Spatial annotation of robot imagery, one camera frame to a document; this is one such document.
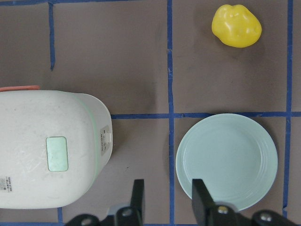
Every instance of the metal bolt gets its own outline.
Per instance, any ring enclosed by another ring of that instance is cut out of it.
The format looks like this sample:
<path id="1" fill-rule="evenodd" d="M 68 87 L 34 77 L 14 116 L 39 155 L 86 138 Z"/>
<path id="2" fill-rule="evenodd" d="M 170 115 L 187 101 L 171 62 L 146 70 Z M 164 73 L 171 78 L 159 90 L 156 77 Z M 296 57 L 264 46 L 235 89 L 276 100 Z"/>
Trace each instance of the metal bolt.
<path id="1" fill-rule="evenodd" d="M 88 226 L 92 223 L 92 219 L 91 218 L 85 218 L 81 221 L 81 226 Z"/>
<path id="2" fill-rule="evenodd" d="M 218 211 L 219 213 L 221 213 L 221 214 L 227 214 L 229 210 L 228 210 L 228 208 L 225 207 L 225 206 L 219 206 L 218 209 L 217 209 L 217 211 Z"/>
<path id="3" fill-rule="evenodd" d="M 123 217 L 128 217 L 128 216 L 131 216 L 132 213 L 133 213 L 132 209 L 126 208 L 125 210 L 122 211 L 122 216 Z"/>
<path id="4" fill-rule="evenodd" d="M 268 213 L 262 213 L 260 219 L 263 221 L 272 221 L 272 216 Z"/>

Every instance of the green button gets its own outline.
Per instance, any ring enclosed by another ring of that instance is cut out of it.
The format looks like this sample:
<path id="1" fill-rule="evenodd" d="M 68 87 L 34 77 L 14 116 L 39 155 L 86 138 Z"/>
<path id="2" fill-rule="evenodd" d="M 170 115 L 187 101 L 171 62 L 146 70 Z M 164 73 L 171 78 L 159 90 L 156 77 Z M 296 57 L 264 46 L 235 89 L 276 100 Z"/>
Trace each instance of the green button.
<path id="1" fill-rule="evenodd" d="M 67 139 L 65 137 L 48 137 L 46 144 L 49 171 L 66 171 L 68 169 Z"/>

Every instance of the white appliance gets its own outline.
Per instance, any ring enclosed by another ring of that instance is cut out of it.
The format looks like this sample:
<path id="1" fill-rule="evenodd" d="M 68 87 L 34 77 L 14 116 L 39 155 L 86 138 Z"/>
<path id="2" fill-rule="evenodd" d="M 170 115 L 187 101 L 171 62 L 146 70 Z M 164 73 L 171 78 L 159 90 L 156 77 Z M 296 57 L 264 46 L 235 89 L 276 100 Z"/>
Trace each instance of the white appliance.
<path id="1" fill-rule="evenodd" d="M 0 208 L 70 204 L 112 152 L 110 113 L 87 94 L 0 92 L 0 125 Z"/>

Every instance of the label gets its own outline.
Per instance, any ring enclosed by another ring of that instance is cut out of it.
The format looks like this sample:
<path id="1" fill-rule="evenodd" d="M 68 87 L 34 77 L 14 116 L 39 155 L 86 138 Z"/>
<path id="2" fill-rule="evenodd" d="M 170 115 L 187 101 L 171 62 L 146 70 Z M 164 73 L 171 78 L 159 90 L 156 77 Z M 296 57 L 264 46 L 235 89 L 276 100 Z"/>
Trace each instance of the label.
<path id="1" fill-rule="evenodd" d="M 11 177 L 0 176 L 0 192 L 12 192 Z"/>
<path id="2" fill-rule="evenodd" d="M 110 133 L 109 126 L 106 126 L 100 130 L 100 145 L 101 156 L 103 156 L 112 144 L 112 134 Z"/>

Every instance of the yellow bell pepper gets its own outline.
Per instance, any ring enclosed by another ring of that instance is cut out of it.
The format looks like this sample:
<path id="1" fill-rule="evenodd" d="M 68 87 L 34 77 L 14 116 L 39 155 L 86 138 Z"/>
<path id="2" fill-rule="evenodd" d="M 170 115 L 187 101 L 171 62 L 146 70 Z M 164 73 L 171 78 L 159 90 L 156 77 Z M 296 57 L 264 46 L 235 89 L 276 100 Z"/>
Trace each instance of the yellow bell pepper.
<path id="1" fill-rule="evenodd" d="M 213 17 L 212 32 L 222 43 L 243 48 L 253 45 L 260 38 L 262 28 L 246 7 L 223 5 Z"/>

